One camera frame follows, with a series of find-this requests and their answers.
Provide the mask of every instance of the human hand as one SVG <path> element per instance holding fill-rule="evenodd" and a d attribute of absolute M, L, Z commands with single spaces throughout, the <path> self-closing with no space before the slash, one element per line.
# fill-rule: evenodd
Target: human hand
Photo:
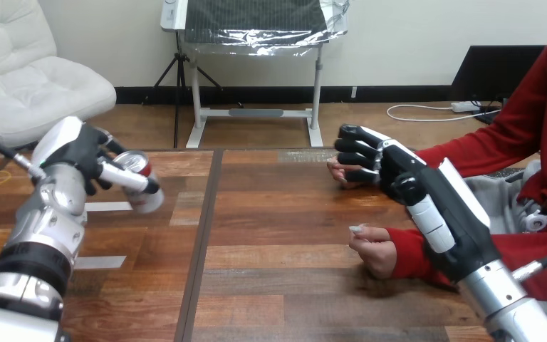
<path fill-rule="evenodd" d="M 352 189 L 354 187 L 359 187 L 360 185 L 363 185 L 363 183 L 354 183 L 354 182 L 349 183 L 345 179 L 345 174 L 347 173 L 347 171 L 359 170 L 360 168 L 362 168 L 361 166 L 340 164 L 336 156 L 329 159 L 326 165 L 328 166 L 328 170 L 330 171 L 332 178 L 340 182 L 343 188 Z"/>
<path fill-rule="evenodd" d="M 386 229 L 368 227 L 365 224 L 350 227 L 349 247 L 378 279 L 388 279 L 397 263 L 397 249 Z"/>

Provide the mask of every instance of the wood grain tabletop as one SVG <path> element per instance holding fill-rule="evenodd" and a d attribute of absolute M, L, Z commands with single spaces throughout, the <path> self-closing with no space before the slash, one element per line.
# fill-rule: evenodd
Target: wood grain tabletop
<path fill-rule="evenodd" d="M 349 226 L 415 226 L 373 188 L 341 190 L 325 167 L 332 155 L 151 152 L 165 203 L 147 215 L 89 213 L 80 256 L 125 261 L 75 271 L 64 330 L 75 342 L 490 341 L 458 294 L 363 268 Z M 4 167 L 0 248 L 33 189 Z M 120 189 L 90 198 L 124 200 Z"/>

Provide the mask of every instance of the aluminum can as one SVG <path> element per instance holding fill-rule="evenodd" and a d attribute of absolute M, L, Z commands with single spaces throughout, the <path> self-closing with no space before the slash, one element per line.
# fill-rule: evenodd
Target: aluminum can
<path fill-rule="evenodd" d="M 114 161 L 122 165 L 126 170 L 133 171 L 158 182 L 156 173 L 152 169 L 152 165 L 147 159 L 147 155 L 142 151 L 123 152 L 114 158 Z M 165 200 L 165 194 L 162 191 L 162 188 L 158 189 L 158 192 L 155 194 L 137 192 L 125 187 L 123 187 L 123 192 L 127 195 L 127 199 L 133 210 L 141 214 L 154 212 L 156 209 L 160 208 Z"/>

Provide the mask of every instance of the cushioned chair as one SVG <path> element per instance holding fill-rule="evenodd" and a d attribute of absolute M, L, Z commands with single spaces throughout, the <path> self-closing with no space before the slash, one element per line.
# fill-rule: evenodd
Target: cushioned chair
<path fill-rule="evenodd" d="M 61 118 L 85 120 L 110 110 L 115 102 L 110 82 L 56 57 L 37 0 L 0 0 L 0 143 L 32 143 Z"/>

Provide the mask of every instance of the power strip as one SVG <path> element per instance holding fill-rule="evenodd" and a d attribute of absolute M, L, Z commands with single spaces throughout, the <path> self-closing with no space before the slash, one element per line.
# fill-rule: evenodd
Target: power strip
<path fill-rule="evenodd" d="M 474 105 L 471 101 L 464 101 L 452 102 L 450 106 L 452 107 L 452 112 L 454 113 L 474 112 L 475 110 L 481 109 L 481 103 L 479 101 L 473 102 L 477 105 Z"/>

